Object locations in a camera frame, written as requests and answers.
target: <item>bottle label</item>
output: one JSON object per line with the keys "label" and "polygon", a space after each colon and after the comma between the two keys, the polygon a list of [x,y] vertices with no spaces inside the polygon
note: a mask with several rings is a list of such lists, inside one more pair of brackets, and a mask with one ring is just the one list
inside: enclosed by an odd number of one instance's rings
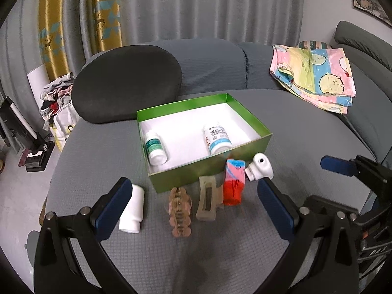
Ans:
{"label": "bottle label", "polygon": [[146,152],[149,155],[153,150],[162,149],[162,144],[159,139],[153,138],[146,142]]}
{"label": "bottle label", "polygon": [[210,152],[219,143],[231,143],[225,129],[221,126],[213,126],[206,129],[205,142]]}

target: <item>framed picture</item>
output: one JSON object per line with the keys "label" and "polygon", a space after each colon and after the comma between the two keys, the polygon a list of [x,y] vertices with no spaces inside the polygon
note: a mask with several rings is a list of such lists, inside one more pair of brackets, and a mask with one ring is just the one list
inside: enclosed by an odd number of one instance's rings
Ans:
{"label": "framed picture", "polygon": [[384,9],[381,7],[380,3],[377,0],[353,0],[354,7],[358,8],[362,11],[373,15],[377,19],[383,21],[390,27],[392,27],[392,22],[388,19],[387,14]]}

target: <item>green label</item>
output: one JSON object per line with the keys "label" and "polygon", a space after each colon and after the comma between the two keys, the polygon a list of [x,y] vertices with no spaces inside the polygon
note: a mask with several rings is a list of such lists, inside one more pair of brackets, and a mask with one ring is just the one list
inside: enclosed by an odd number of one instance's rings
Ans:
{"label": "green label", "polygon": [[146,151],[147,151],[147,155],[149,155],[153,150],[156,149],[162,149],[162,145],[161,142],[159,141],[159,139],[150,139],[148,140],[148,142],[146,142]]}

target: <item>box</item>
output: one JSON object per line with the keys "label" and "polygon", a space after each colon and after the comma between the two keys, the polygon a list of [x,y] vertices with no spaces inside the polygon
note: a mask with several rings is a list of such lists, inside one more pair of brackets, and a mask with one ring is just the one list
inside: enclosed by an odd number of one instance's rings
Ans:
{"label": "box", "polygon": [[[203,175],[224,171],[229,158],[252,161],[264,152],[272,133],[229,94],[216,94],[147,108],[137,112],[140,140],[148,176],[157,193],[184,186]],[[210,155],[204,124],[218,121],[233,148]],[[145,134],[154,130],[161,138],[168,160],[161,166],[148,162]]]}

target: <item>deer print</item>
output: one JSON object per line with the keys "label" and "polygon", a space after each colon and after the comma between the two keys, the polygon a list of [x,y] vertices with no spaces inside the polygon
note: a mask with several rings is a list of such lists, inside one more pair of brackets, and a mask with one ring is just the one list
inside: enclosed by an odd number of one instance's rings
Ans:
{"label": "deer print", "polygon": [[46,44],[45,44],[45,50],[51,50],[52,49],[52,46],[51,46],[51,43],[52,43],[52,41],[53,41],[53,37],[52,37],[52,35],[48,35],[48,37],[45,39],[46,40]]}
{"label": "deer print", "polygon": [[94,18],[95,24],[98,25],[99,23],[103,23],[103,25],[105,25],[105,19],[100,17],[101,17],[101,12],[99,12],[97,16]]}

